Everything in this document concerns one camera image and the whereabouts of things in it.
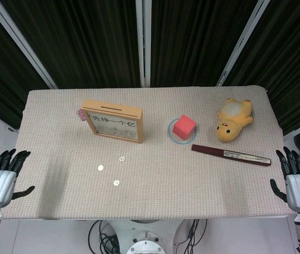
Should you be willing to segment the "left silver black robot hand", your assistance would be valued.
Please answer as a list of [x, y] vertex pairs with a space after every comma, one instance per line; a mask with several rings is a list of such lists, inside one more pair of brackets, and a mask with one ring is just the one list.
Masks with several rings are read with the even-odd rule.
[[0, 154], [0, 208], [9, 205], [12, 200], [29, 195], [35, 189], [34, 186], [30, 186], [24, 191], [14, 191], [23, 164], [31, 154], [26, 150], [15, 152], [16, 150], [12, 149]]

